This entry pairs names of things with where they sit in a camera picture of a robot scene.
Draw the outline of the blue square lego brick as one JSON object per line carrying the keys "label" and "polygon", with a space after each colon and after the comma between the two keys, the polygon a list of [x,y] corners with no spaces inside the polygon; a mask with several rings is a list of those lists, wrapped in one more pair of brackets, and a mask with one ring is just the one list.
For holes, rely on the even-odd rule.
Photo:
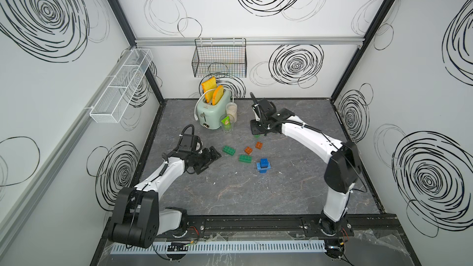
{"label": "blue square lego brick", "polygon": [[259,163],[260,163],[261,169],[267,169],[270,166],[267,158],[262,158]]}

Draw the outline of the light blue long lego brick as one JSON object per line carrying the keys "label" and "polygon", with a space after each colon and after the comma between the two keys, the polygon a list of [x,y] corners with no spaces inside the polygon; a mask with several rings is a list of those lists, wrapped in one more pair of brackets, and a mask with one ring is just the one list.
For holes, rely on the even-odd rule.
{"label": "light blue long lego brick", "polygon": [[265,174],[267,171],[271,169],[271,165],[269,163],[266,166],[262,166],[260,162],[257,162],[256,166],[257,166],[257,171],[260,174]]}

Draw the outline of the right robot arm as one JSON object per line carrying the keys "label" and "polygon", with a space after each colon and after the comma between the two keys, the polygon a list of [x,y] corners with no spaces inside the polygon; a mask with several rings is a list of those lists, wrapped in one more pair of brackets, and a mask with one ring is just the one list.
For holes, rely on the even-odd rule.
{"label": "right robot arm", "polygon": [[254,94],[250,96],[255,115],[255,119],[250,121],[252,134],[283,134],[303,144],[326,163],[324,180],[328,193],[319,227],[325,235],[335,236],[341,231],[350,194],[360,180],[362,162],[356,144],[326,135],[286,108],[277,110],[275,104],[266,98],[257,99]]}

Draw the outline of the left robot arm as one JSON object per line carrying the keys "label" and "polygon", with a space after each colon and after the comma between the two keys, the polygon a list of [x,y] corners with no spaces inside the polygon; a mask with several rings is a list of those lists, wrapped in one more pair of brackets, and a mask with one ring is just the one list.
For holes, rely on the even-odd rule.
{"label": "left robot arm", "polygon": [[187,211],[176,207],[160,209],[160,199],[178,177],[185,173],[199,175],[221,157],[215,147],[204,148],[193,124],[184,127],[177,146],[162,154],[162,164],[149,177],[119,191],[108,240],[149,248],[164,233],[186,235]]}

